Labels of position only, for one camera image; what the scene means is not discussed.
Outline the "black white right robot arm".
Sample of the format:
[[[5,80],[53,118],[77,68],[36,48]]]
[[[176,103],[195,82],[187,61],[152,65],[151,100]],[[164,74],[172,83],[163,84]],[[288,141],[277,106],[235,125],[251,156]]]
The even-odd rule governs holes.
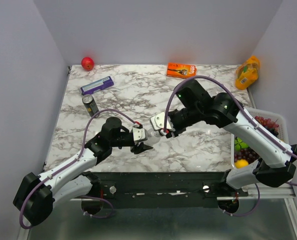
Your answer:
[[[209,80],[224,91],[211,97],[198,83]],[[293,179],[297,145],[289,145],[263,127],[220,82],[207,76],[193,76],[180,82],[173,90],[164,112],[151,118],[151,125],[167,138],[176,137],[198,122],[223,128],[241,138],[260,160],[232,169],[218,184],[219,192],[230,196],[237,189],[262,183],[277,188]]]

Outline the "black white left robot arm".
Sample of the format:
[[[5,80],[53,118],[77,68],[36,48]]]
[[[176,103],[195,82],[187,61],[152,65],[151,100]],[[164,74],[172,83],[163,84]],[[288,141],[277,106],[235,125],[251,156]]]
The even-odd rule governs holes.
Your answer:
[[[38,175],[32,172],[25,175],[13,200],[19,210],[20,226],[30,229],[39,225],[61,201],[82,195],[95,197],[99,184],[82,173],[109,157],[113,148],[129,147],[135,155],[152,149],[144,143],[148,138],[142,124],[136,122],[129,130],[118,117],[110,117],[100,132],[83,141],[81,150],[64,163]]]

